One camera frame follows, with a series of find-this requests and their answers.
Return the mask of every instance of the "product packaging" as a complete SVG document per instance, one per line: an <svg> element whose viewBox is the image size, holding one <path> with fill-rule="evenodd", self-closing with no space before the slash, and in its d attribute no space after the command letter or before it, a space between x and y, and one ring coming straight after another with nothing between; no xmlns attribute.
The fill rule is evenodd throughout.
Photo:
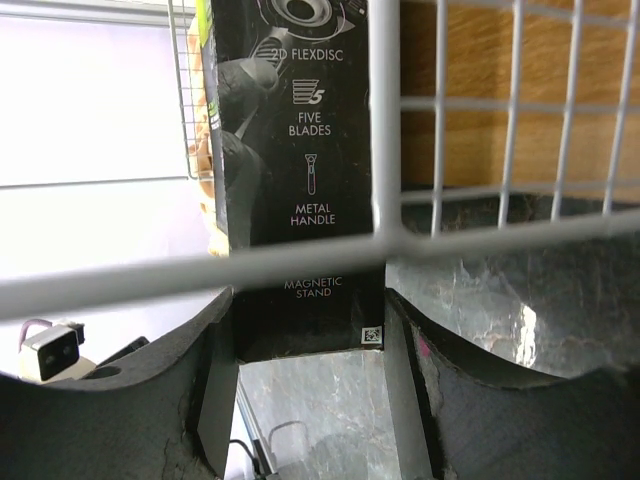
<svg viewBox="0 0 640 480"><path fill-rule="evenodd" d="M367 2L197 6L216 221L231 255L371 232ZM380 348L383 291L384 266L237 292L238 356Z"/></svg>

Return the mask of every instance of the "purple cable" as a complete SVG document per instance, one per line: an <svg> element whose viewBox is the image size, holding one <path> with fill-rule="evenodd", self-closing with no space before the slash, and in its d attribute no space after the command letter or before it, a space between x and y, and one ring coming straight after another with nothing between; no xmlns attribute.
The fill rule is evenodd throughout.
<svg viewBox="0 0 640 480"><path fill-rule="evenodd" d="M34 318L32 320L27 320L22 324L22 328L20 329L20 338L18 339L18 352L22 350L22 344L27 339L27 330L29 327L33 325L39 325L41 327L51 327L53 325L49 320L42 320L41 318Z"/></svg>

